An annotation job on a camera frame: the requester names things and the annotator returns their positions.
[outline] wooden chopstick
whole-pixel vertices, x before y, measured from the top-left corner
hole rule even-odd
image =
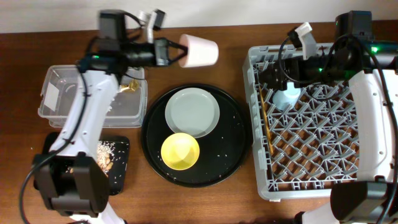
[[[260,99],[261,99],[261,109],[262,109],[262,115],[264,116],[264,122],[265,122],[265,127],[266,127],[266,133],[267,133],[267,139],[268,139],[268,146],[269,146],[269,152],[271,154],[274,153],[274,148],[272,147],[271,143],[271,134],[269,132],[269,127],[268,127],[268,118],[267,118],[267,113],[264,105],[264,99],[262,98],[262,90],[260,88]]]

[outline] white cup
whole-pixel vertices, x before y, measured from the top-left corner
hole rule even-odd
[[[214,41],[183,34],[180,44],[188,47],[188,55],[178,61],[183,68],[214,65],[217,62],[218,46]]]
[[[294,83],[288,82],[287,89],[284,91],[276,91],[274,97],[272,97],[272,102],[275,104],[276,108],[284,111],[289,105],[296,104],[299,99],[301,89],[295,88]]]

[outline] small black tray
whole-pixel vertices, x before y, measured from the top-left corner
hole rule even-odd
[[[211,133],[197,138],[200,155],[187,170],[173,170],[165,165],[160,149],[174,132],[165,120],[165,107],[174,93],[184,88],[210,92],[220,107],[220,119]],[[210,85],[184,85],[161,96],[147,112],[141,130],[141,144],[149,164],[166,180],[186,186],[205,187],[232,175],[242,164],[251,145],[250,122],[238,103],[225,91]]]
[[[51,145],[57,139],[59,133],[50,133],[46,138],[43,146],[42,154],[47,154]],[[114,161],[113,166],[108,172],[110,195],[117,195],[123,190],[124,178],[126,176],[127,161],[130,153],[130,140],[124,136],[108,136],[101,135],[99,141],[114,142]]]

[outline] black bracket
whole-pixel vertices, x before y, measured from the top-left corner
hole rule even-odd
[[[391,192],[392,183],[360,181],[335,184],[330,195],[331,211],[341,222],[375,223]],[[396,222],[397,206],[395,199],[385,222]]]
[[[38,154],[33,163],[38,164],[48,156]],[[108,178],[94,159],[83,152],[76,157],[54,157],[34,177],[47,209],[62,216],[79,214],[95,218],[108,203]]]
[[[169,66],[188,55],[188,47],[172,42],[171,40],[167,40],[164,37],[155,39],[154,45],[156,65],[160,67]],[[182,53],[175,58],[169,58],[169,47],[180,49],[182,50]]]

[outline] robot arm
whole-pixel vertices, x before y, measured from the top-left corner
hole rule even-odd
[[[392,200],[397,187],[398,44],[374,41],[371,13],[351,11],[336,18],[336,42],[329,54],[317,55],[308,26],[303,24],[288,34],[295,47],[303,47],[303,56],[279,57],[278,66],[269,66],[259,75],[260,82],[286,90],[291,81],[296,88],[348,81],[361,153],[358,181],[335,184],[330,203],[300,214],[299,223],[394,222],[398,218],[398,202]]]
[[[138,35],[128,36],[125,16],[138,22],[140,31],[144,27],[147,42],[136,43]],[[67,122],[49,154],[35,156],[27,176],[28,180],[34,174],[47,209],[90,223],[125,223],[108,203],[109,180],[96,163],[97,143],[108,108],[129,67],[166,67],[187,56],[188,47],[153,38],[153,30],[160,30],[164,16],[160,10],[142,14],[140,19],[120,10],[100,12],[99,37],[90,42],[76,65],[81,77]],[[91,51],[93,44],[97,52]],[[181,54],[169,58],[169,47]],[[65,172],[66,167],[73,168],[73,173]],[[20,194],[21,216],[26,223],[22,197],[27,180]]]

